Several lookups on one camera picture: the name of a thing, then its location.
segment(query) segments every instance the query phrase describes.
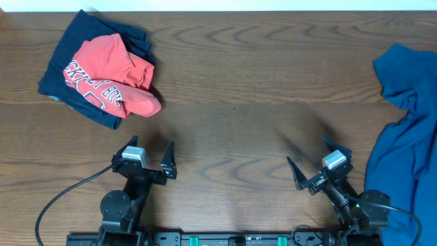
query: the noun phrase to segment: wrinkled fabric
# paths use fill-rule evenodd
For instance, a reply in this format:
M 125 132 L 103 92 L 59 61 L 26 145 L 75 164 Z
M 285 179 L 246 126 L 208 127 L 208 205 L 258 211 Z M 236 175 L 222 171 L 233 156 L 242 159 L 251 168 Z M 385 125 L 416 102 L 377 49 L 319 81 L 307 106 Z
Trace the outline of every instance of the wrinkled fabric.
M 373 64 L 384 98 L 408 112 L 381 132 L 367 164 L 365 189 L 377 189 L 390 196 L 392 206 L 414 213 L 422 223 L 419 244 L 435 245 L 437 53 L 396 44 Z M 411 245 L 416 233 L 413 219 L 391 211 L 382 239 L 385 246 Z
M 149 117 L 161 105 L 149 92 L 153 65 L 128 52 L 118 33 L 84 41 L 64 69 L 66 84 L 98 108 L 121 118 Z
M 150 53 L 151 45 L 146 41 L 146 32 L 130 25 L 90 16 L 81 10 L 67 27 L 53 52 L 47 71 L 40 81 L 38 92 L 61 100 L 100 124 L 117 129 L 120 117 L 111 115 L 88 102 L 75 89 L 66 85 L 63 75 L 64 68 L 72 61 L 84 41 L 114 33 L 120 34 L 127 51 L 151 64 L 154 63 Z

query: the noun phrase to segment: green connector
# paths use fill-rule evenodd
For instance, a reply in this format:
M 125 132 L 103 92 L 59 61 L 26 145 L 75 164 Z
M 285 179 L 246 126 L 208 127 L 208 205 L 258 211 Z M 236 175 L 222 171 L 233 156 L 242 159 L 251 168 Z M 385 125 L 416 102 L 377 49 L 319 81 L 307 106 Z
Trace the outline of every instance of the green connector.
M 287 246 L 287 238 L 284 236 L 278 236 L 278 246 Z
M 190 246 L 199 246 L 199 238 L 196 236 L 190 237 Z

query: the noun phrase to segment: blue cloth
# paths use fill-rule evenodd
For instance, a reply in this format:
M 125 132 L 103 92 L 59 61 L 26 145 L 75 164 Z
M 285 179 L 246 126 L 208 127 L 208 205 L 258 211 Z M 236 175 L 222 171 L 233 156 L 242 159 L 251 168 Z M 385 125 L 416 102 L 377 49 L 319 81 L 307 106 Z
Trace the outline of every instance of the blue cloth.
M 63 101 L 100 124 L 117 129 L 120 118 L 97 108 L 85 100 L 74 88 L 66 85 L 62 74 L 63 69 L 71 62 L 74 54 L 82 46 L 83 41 L 90 41 L 99 36 L 114 33 L 120 34 L 127 51 L 152 64 L 154 63 L 150 53 L 151 45 L 146 41 L 144 31 L 130 25 L 102 20 L 81 10 L 67 27 L 53 52 L 47 71 L 40 81 L 38 92 Z
M 408 112 L 379 136 L 365 189 L 377 189 L 392 206 L 414 213 L 422 223 L 419 244 L 437 245 L 437 53 L 396 44 L 373 65 L 382 96 Z M 391 211 L 382 240 L 384 246 L 411 245 L 416 233 L 413 219 Z

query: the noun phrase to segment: wooden table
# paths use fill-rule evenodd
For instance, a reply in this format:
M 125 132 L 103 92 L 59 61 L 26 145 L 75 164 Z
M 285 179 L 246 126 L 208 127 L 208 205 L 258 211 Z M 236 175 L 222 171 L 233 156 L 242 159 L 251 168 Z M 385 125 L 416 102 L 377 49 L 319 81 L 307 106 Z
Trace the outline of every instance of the wooden table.
M 361 192 L 380 131 L 405 112 L 381 97 L 372 61 L 399 42 L 437 51 L 435 12 L 99 13 L 143 27 L 165 99 L 116 131 L 37 93 L 75 13 L 5 14 L 0 26 L 0 245 L 35 245 L 55 195 L 100 171 L 133 135 L 158 169 L 175 140 L 178 179 L 154 186 L 145 228 L 291 231 L 336 223 L 323 194 L 296 191 L 286 162 L 320 168 L 327 134 L 354 151 Z M 48 210 L 41 235 L 65 245 L 96 232 L 100 200 L 125 180 L 108 172 Z

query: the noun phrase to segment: folded clothing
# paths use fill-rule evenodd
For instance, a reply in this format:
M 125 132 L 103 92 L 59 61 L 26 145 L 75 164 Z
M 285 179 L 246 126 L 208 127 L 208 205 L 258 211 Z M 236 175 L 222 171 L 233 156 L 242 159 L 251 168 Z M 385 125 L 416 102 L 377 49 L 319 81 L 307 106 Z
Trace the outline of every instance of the folded clothing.
M 159 112 L 149 88 L 153 65 L 128 52 L 118 33 L 85 41 L 64 69 L 65 82 L 93 105 L 126 118 Z
M 130 25 L 90 16 L 81 10 L 67 27 L 53 52 L 47 71 L 40 81 L 38 92 L 63 101 L 100 124 L 117 129 L 120 118 L 88 102 L 75 89 L 66 85 L 63 75 L 64 68 L 72 61 L 84 41 L 114 33 L 120 34 L 127 51 L 151 64 L 154 63 L 150 53 L 151 45 L 146 41 L 146 32 Z

